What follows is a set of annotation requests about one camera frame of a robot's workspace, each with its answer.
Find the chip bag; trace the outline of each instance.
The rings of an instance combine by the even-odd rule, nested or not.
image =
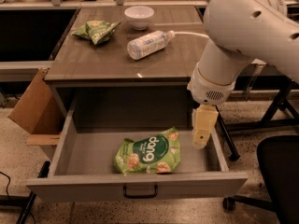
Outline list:
[[[91,40],[94,45],[108,41],[118,30],[121,21],[110,23],[107,21],[87,21],[72,33],[74,36]]]
[[[180,144],[175,128],[137,142],[124,139],[114,158],[114,166],[123,174],[171,173],[179,163]]]

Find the bowl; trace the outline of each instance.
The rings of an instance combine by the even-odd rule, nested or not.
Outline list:
[[[146,6],[134,6],[129,7],[124,11],[126,20],[136,30],[144,30],[148,27],[154,10],[151,7]]]

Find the floor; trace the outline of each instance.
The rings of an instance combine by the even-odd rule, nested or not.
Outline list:
[[[225,122],[259,120],[271,98],[250,101],[230,100],[219,106]],[[48,159],[40,147],[25,144],[28,133],[7,116],[16,104],[10,99],[5,108],[0,108],[0,171],[11,177],[10,195],[26,196],[26,180],[36,177],[41,165]],[[294,107],[299,106],[296,99]],[[278,111],[274,119],[288,114]],[[298,127],[279,127],[258,131],[234,132],[232,138],[241,155],[238,161],[230,161],[230,150],[221,132],[219,138],[231,171],[245,171],[249,179],[237,194],[268,200],[267,191],[256,160],[256,147],[265,137],[278,134],[299,134]],[[6,195],[7,178],[0,175],[0,194]],[[0,224],[16,223],[21,209],[0,206]],[[38,197],[26,223],[38,224],[92,224],[92,223],[222,223],[222,224],[277,224],[276,215],[241,203],[234,212],[224,211],[222,197],[164,201],[125,201],[110,203],[44,203]]]

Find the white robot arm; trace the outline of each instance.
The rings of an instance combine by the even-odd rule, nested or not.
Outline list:
[[[240,72],[254,59],[274,65],[299,82],[299,25],[286,14],[284,0],[212,0],[208,4],[204,27],[209,40],[188,85],[203,108],[195,119],[195,147],[205,145],[216,122],[215,105],[228,98]]]

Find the cardboard box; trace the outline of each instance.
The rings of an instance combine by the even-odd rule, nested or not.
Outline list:
[[[38,70],[36,76],[8,116],[30,135],[28,145],[56,145],[62,130],[64,116],[49,86],[44,82],[47,70]]]

